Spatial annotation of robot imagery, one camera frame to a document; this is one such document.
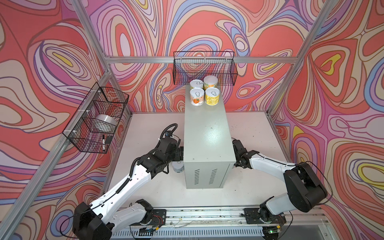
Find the can mid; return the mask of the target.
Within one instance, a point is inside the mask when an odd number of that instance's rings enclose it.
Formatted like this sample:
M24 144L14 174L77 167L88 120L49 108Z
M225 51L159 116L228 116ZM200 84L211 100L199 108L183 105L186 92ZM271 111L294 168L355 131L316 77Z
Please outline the can mid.
M182 173L185 170L185 166L184 166L183 161L172 162L172 167L176 173Z

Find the can mid column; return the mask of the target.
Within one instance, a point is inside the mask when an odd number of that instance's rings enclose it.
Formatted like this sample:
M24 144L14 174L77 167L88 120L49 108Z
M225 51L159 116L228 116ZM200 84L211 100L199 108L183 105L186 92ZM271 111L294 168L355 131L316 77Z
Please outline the can mid column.
M205 101L205 91L201 88L190 90L190 102L193 106L201 106Z

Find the yellow label can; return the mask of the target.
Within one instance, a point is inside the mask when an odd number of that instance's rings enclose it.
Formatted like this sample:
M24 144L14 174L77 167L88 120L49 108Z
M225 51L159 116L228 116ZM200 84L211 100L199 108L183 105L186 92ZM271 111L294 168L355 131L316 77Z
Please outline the yellow label can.
M205 103L209 106L215 106L219 103L220 90L218 88L207 88L205 90Z

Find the green label can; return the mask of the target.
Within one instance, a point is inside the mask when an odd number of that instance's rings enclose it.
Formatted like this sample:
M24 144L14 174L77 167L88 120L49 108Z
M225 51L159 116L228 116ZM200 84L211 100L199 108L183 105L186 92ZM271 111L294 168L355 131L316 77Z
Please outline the green label can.
M190 82L190 87L191 90L195 88L202 89L204 87L204 82L198 79L192 80Z

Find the orange label can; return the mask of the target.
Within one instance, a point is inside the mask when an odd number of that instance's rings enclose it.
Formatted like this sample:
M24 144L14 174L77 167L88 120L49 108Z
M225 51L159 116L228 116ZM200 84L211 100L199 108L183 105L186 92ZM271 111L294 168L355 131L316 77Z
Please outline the orange label can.
M216 76L209 75L204 77L203 83L204 83L204 90L208 88L216 88L218 85L218 78Z

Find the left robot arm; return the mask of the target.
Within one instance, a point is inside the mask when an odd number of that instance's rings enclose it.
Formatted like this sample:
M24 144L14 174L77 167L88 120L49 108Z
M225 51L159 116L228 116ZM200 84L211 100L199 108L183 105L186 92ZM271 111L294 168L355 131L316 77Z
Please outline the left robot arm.
M108 192L90 204L75 208L72 231L79 240L109 240L111 236L132 224L155 226L158 216L153 207L141 199L129 208L121 206L143 185L159 173L169 173L169 164L180 158L180 140L163 137L147 154L136 158L128 175Z

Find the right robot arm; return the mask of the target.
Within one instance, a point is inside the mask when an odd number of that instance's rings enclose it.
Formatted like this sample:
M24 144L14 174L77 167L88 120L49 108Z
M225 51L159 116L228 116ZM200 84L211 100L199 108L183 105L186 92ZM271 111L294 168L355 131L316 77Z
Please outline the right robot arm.
M262 171L286 186L286 194L272 196L260 205L257 213L260 221L270 223L278 215L292 210L307 213L328 196L327 189L309 164L282 162L255 150L247 151L240 140L233 139L232 143L235 167Z

